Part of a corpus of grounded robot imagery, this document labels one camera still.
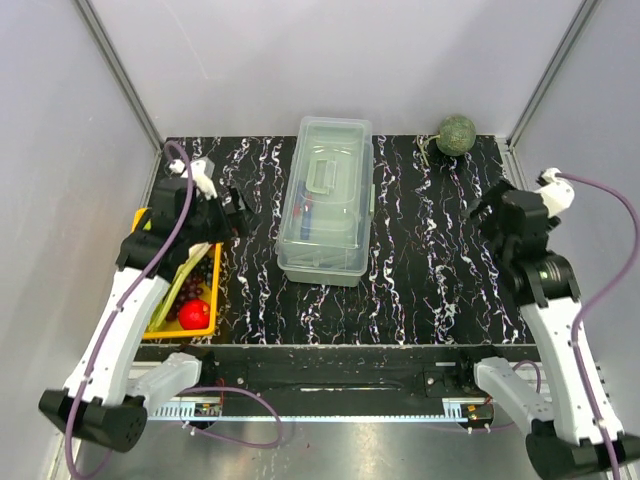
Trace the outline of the small red screwdriver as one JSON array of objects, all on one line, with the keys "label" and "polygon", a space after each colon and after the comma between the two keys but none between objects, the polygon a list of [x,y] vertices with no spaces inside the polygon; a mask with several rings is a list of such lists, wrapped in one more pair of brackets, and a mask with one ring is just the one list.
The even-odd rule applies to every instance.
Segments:
[{"label": "small red screwdriver", "polygon": [[296,193],[294,196],[294,203],[292,207],[292,217],[294,219],[298,218],[301,214],[302,203],[304,202],[304,186],[299,184],[296,188]]}]

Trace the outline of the blue red screwdriver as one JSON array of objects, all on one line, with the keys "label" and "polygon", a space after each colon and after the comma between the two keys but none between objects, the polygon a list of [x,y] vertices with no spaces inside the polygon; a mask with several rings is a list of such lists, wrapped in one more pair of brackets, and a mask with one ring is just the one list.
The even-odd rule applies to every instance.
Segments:
[{"label": "blue red screwdriver", "polygon": [[301,213],[300,239],[303,241],[307,241],[310,239],[313,206],[314,206],[313,195],[306,188],[303,188],[302,199],[300,202],[300,213]]}]

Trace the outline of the translucent green tool box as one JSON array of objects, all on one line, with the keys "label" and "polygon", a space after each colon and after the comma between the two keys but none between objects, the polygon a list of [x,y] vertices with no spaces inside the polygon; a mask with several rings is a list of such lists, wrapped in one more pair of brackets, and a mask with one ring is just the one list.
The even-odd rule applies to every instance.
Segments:
[{"label": "translucent green tool box", "polygon": [[[368,265],[375,186],[367,120],[305,117],[297,136],[277,237],[277,264],[292,282],[355,287]],[[314,206],[310,239],[292,217],[302,184]]]}]

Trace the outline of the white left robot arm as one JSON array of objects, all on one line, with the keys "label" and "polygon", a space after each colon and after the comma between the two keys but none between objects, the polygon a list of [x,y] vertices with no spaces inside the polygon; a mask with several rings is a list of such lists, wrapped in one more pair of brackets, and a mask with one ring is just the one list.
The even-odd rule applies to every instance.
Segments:
[{"label": "white left robot arm", "polygon": [[45,390],[38,404],[61,432],[121,453],[135,446],[149,415],[172,397],[186,389],[205,395],[215,387],[216,370],[189,347],[137,380],[129,373],[154,311],[170,298],[191,251],[248,236],[257,226],[236,188],[229,190],[229,204],[218,197],[209,158],[189,167],[173,161],[170,168],[172,176],[161,181],[121,244],[108,302],[81,360],[63,387]]}]

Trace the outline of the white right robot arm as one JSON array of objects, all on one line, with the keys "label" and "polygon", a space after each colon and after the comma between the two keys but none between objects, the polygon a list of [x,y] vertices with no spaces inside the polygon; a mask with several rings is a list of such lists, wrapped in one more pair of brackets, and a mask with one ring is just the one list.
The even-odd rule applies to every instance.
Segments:
[{"label": "white right robot arm", "polygon": [[634,265],[634,245],[622,269],[582,302],[570,262],[548,247],[560,214],[575,198],[577,176],[543,171],[535,191],[499,180],[466,211],[488,242],[499,278],[535,340],[550,396],[530,387],[509,362],[487,347],[463,357],[457,388],[497,402],[525,437],[529,461],[542,479],[610,473],[639,458],[639,438],[625,431],[602,385],[584,328],[588,312]]}]

